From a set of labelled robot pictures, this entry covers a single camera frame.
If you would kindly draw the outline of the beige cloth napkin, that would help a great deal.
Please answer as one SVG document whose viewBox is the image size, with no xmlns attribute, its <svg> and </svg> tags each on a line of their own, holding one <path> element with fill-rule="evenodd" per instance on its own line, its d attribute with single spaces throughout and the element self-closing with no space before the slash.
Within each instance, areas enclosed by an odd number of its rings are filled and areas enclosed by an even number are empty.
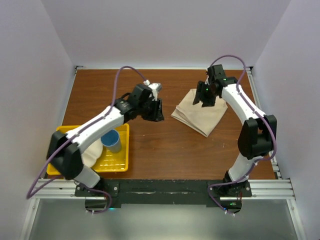
<svg viewBox="0 0 320 240">
<path fill-rule="evenodd" d="M 228 109 L 223 99 L 216 99 L 215 105 L 202 107 L 199 102 L 193 105 L 196 89 L 190 89 L 181 102 L 175 107 L 171 117 L 208 138 Z"/>
</svg>

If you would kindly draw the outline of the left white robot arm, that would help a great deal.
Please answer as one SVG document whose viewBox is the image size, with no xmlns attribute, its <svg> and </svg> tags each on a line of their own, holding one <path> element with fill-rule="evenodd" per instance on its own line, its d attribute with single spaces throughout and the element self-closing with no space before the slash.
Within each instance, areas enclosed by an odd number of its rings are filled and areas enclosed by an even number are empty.
<svg viewBox="0 0 320 240">
<path fill-rule="evenodd" d="M 138 116 L 146 121 L 163 121 L 162 99 L 158 96 L 161 89 L 160 83 L 139 83 L 127 99 L 113 98 L 111 105 L 83 125 L 67 133 L 57 130 L 51 136 L 47 162 L 65 179 L 75 180 L 92 196 L 99 196 L 104 184 L 92 168 L 84 165 L 82 153 L 109 131 Z"/>
</svg>

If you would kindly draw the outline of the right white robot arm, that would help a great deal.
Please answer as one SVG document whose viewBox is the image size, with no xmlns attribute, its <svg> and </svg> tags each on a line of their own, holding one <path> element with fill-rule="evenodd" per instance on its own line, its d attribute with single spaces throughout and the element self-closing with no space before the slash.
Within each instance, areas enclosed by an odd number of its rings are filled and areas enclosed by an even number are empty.
<svg viewBox="0 0 320 240">
<path fill-rule="evenodd" d="M 210 187 L 220 196 L 233 197 L 246 187 L 249 175 L 258 162 L 275 150 L 277 119 L 254 105 L 238 80 L 226 76 L 222 65 L 208 67 L 206 74 L 207 80 L 197 83 L 193 105 L 202 103 L 202 107 L 213 107 L 217 98 L 223 99 L 242 123 L 237 140 L 239 155 L 222 182 Z"/>
</svg>

